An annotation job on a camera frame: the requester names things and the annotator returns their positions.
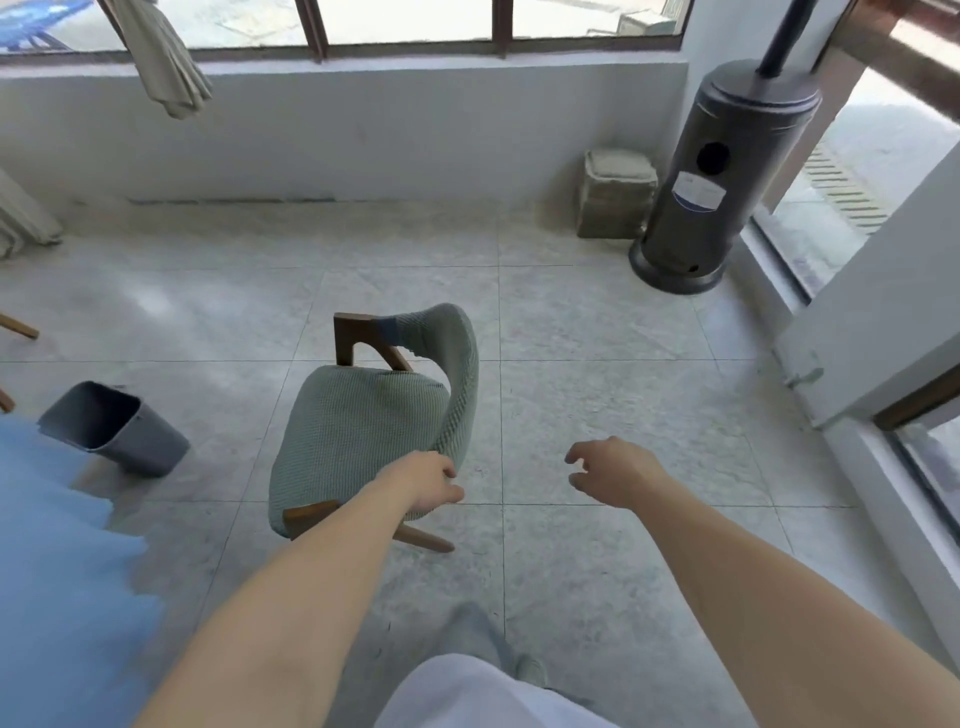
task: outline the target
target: window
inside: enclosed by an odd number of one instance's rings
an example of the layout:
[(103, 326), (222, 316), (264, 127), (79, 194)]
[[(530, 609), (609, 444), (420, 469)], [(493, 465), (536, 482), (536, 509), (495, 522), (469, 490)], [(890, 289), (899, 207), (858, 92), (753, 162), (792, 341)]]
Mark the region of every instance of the window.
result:
[(824, 103), (757, 216), (809, 296), (960, 141), (958, 18), (957, 0), (860, 0), (834, 32)]
[(941, 516), (960, 534), (960, 412), (945, 422), (923, 418), (897, 431)]
[(490, 40), (490, 0), (321, 0), (332, 45)]
[[(150, 0), (191, 50), (330, 56), (678, 49), (692, 0)], [(100, 0), (0, 0), (0, 58), (123, 52)]]
[(683, 0), (515, 0), (514, 38), (673, 36), (685, 11)]

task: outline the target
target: wooden chair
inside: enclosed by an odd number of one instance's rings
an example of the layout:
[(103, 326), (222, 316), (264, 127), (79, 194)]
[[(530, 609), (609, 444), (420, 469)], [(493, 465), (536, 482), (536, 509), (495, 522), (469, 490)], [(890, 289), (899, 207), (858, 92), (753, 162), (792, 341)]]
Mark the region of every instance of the wooden chair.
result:
[[(28, 339), (36, 339), (40, 332), (33, 327), (29, 327), (24, 324), (22, 321), (17, 321), (12, 319), (10, 316), (5, 316), (0, 313), (0, 327), (7, 328), (10, 331), (15, 331), (16, 333), (26, 336)], [(13, 412), (13, 409), (16, 407), (16, 402), (13, 401), (13, 398), (0, 389), (0, 411), (2, 412)]]
[[(296, 539), (337, 510), (388, 463), (435, 449), (459, 466), (476, 411), (479, 357), (467, 314), (452, 303), (416, 313), (333, 317), (337, 365), (303, 383), (270, 477), (271, 527)], [(390, 370), (353, 366), (373, 347)], [(450, 382), (416, 374), (397, 349), (435, 361)], [(405, 520), (425, 514), (409, 513)], [(394, 538), (439, 552), (451, 542), (402, 523)]]

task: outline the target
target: gray pants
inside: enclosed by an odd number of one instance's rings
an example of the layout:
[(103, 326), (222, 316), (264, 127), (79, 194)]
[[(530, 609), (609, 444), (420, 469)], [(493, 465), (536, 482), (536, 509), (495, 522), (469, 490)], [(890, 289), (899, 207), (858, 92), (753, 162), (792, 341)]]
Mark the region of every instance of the gray pants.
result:
[(436, 643), (422, 661), (426, 662), (432, 657), (451, 654), (469, 655), (483, 660), (516, 680), (556, 692), (591, 713), (609, 720), (597, 709), (593, 700), (551, 688), (547, 684), (546, 670), (540, 661), (530, 655), (516, 655), (503, 635), (493, 626), (487, 613), (474, 602), (466, 602), (454, 610), (450, 620), (437, 637)]

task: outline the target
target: chair seat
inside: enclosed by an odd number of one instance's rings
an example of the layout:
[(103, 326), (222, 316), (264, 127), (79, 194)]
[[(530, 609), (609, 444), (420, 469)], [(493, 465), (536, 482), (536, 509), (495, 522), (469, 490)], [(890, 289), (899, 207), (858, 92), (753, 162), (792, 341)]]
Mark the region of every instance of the chair seat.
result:
[(287, 508), (347, 502), (383, 466), (437, 438), (449, 393), (413, 372), (325, 366), (297, 394), (270, 477), (270, 525)]

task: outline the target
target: forearm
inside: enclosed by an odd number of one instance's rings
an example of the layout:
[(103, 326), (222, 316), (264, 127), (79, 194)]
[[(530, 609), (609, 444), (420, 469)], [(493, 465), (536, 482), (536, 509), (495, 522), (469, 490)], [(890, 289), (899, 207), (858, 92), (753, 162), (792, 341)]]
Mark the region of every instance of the forearm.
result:
[(679, 484), (633, 510), (762, 728), (955, 725), (960, 683), (796, 559)]
[(284, 548), (206, 623), (137, 728), (321, 725), (409, 505), (375, 481)]

